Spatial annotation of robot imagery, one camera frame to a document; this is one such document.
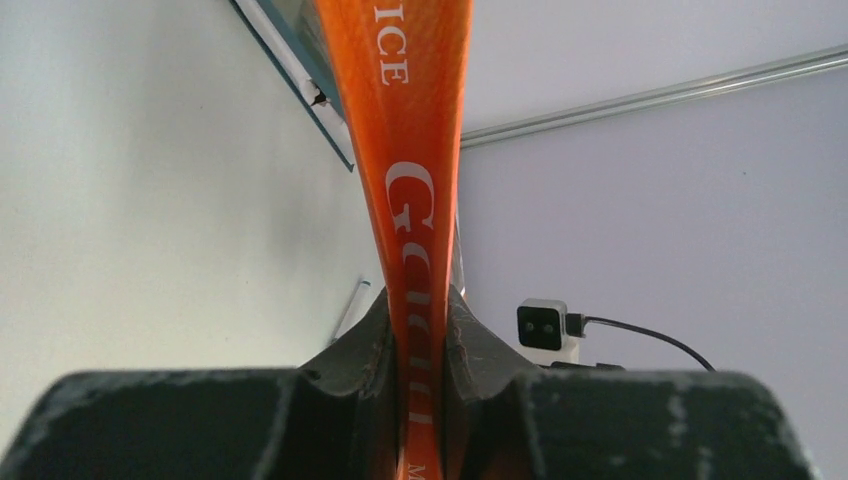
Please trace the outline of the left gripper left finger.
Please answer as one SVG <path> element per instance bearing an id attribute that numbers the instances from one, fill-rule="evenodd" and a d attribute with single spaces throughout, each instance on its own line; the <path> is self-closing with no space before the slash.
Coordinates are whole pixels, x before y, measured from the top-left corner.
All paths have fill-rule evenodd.
<path id="1" fill-rule="evenodd" d="M 35 403 L 5 479 L 390 479 L 395 345 L 380 294 L 297 368 L 84 371 Z"/>

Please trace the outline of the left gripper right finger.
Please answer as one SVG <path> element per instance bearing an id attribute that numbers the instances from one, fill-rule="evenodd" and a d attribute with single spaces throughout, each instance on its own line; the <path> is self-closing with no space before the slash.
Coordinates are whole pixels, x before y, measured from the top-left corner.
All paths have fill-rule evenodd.
<path id="1" fill-rule="evenodd" d="M 542 368 L 451 291 L 449 479 L 815 479 L 772 392 L 739 372 Z"/>

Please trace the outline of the orange Good Morning book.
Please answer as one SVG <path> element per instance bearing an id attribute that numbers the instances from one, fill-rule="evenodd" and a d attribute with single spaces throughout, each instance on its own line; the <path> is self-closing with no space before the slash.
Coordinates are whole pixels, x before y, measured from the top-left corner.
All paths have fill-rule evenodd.
<path id="1" fill-rule="evenodd" d="M 400 479 L 442 479 L 443 352 L 472 24 L 468 1 L 315 5 L 396 342 Z"/>

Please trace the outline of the teal hardcover book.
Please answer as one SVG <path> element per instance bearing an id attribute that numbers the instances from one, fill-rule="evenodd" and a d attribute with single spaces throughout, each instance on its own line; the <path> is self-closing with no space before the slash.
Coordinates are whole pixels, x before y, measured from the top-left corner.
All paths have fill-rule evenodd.
<path id="1" fill-rule="evenodd" d="M 356 158 L 315 3 L 235 0 L 232 5 L 344 167 L 352 172 Z"/>

